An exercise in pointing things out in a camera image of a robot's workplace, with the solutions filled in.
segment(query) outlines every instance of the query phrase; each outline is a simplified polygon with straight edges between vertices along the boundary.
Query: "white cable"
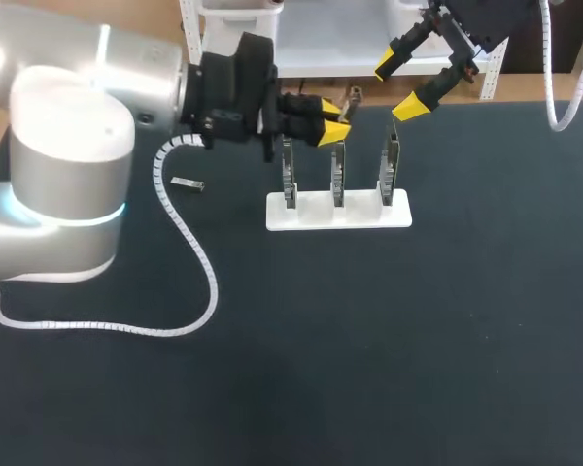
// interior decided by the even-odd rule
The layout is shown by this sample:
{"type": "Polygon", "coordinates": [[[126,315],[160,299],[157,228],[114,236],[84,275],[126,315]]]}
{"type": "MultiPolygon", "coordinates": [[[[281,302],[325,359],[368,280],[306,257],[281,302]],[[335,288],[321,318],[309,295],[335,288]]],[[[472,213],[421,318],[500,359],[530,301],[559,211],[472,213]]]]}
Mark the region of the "white cable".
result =
{"type": "Polygon", "coordinates": [[[177,213],[173,204],[171,203],[168,195],[166,193],[166,188],[164,187],[164,182],[162,179],[162,169],[164,167],[164,160],[167,155],[179,146],[196,146],[203,147],[203,143],[199,136],[185,135],[173,138],[171,141],[167,142],[155,155],[154,160],[154,187],[157,197],[162,204],[162,207],[166,213],[171,217],[171,220],[175,223],[179,231],[184,235],[186,241],[188,241],[190,247],[196,254],[203,271],[207,276],[207,282],[210,287],[210,302],[207,305],[207,309],[203,315],[191,325],[186,327],[172,329],[172,330],[162,330],[153,328],[143,328],[135,327],[133,325],[125,325],[123,323],[112,323],[112,322],[56,322],[56,321],[41,321],[41,322],[21,322],[18,320],[12,320],[6,317],[2,310],[0,309],[0,323],[7,327],[17,328],[21,330],[105,330],[112,332],[123,332],[123,333],[133,333],[136,335],[145,335],[148,337],[181,337],[187,335],[188,333],[195,332],[203,325],[205,325],[208,320],[214,314],[216,307],[218,305],[218,281],[216,280],[216,274],[214,273],[214,268],[210,263],[207,255],[203,248],[198,244],[198,241],[194,235],[190,232],[180,215],[177,213]]]}
{"type": "Polygon", "coordinates": [[[551,10],[548,0],[540,0],[540,9],[542,11],[542,40],[544,46],[544,88],[546,90],[546,113],[548,122],[553,131],[564,131],[574,119],[576,112],[579,110],[581,100],[583,100],[583,72],[579,78],[574,96],[570,101],[566,114],[562,120],[557,122],[555,111],[555,95],[553,92],[553,47],[551,35],[551,10]]]}

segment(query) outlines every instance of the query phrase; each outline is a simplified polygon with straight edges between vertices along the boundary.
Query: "white container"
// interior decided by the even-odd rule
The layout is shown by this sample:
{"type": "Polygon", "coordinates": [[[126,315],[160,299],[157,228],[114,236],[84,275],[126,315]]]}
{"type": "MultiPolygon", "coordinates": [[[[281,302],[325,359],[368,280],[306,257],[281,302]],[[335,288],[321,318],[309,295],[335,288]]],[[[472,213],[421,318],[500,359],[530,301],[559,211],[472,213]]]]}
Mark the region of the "white container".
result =
{"type": "MultiPolygon", "coordinates": [[[[421,9],[428,7],[425,0],[385,0],[389,20],[391,38],[401,37],[415,24],[421,23],[421,9]]],[[[453,52],[447,42],[437,34],[431,33],[429,38],[412,54],[414,58],[433,58],[449,56],[453,52]]]]}
{"type": "Polygon", "coordinates": [[[283,2],[272,0],[202,0],[203,51],[231,56],[244,32],[269,37],[276,46],[283,2]]]}

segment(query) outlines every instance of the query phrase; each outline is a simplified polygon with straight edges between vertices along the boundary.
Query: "black mat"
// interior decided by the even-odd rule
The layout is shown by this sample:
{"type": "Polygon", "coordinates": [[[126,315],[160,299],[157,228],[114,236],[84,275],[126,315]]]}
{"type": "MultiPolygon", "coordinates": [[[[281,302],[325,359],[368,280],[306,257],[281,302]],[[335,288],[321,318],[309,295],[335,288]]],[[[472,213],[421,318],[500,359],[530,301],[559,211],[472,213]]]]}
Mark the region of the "black mat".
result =
{"type": "MultiPolygon", "coordinates": [[[[348,186],[375,184],[363,110],[348,186]]],[[[269,233],[258,147],[181,150],[172,189],[222,301],[179,340],[0,327],[0,465],[583,465],[583,109],[446,107],[402,125],[406,230],[269,233]]],[[[141,135],[120,253],[89,283],[3,284],[11,316],[177,326],[207,302],[141,135]]],[[[327,189],[328,151],[296,152],[327,189]]],[[[0,161],[0,178],[5,165],[0,161]]]]}

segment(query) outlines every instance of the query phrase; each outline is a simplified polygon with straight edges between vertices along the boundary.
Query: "shelf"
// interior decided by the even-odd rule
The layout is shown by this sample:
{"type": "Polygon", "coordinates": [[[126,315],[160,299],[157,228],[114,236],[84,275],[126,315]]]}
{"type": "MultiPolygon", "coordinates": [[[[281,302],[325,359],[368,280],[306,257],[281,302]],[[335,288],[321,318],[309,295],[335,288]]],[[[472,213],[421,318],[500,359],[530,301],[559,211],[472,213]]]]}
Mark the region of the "shelf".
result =
{"type": "MultiPolygon", "coordinates": [[[[279,25],[279,76],[374,76],[392,39],[385,13],[385,0],[288,0],[279,25]]],[[[475,62],[484,73],[487,57],[475,62]]],[[[413,58],[396,74],[435,75],[449,66],[446,56],[413,58]]]]}

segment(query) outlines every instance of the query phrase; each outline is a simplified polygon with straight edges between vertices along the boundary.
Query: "white stand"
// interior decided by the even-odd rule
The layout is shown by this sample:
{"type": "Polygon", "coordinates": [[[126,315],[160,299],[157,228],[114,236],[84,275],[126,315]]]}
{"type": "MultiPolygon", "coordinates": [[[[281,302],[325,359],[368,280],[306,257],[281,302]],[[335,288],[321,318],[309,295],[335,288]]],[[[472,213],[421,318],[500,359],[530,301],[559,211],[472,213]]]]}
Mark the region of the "white stand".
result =
{"type": "Polygon", "coordinates": [[[285,194],[268,195],[266,226],[270,231],[407,228],[412,225],[408,195],[394,192],[393,206],[384,207],[377,189],[346,191],[345,207],[335,208],[332,192],[297,192],[296,209],[288,209],[285,194]]]}

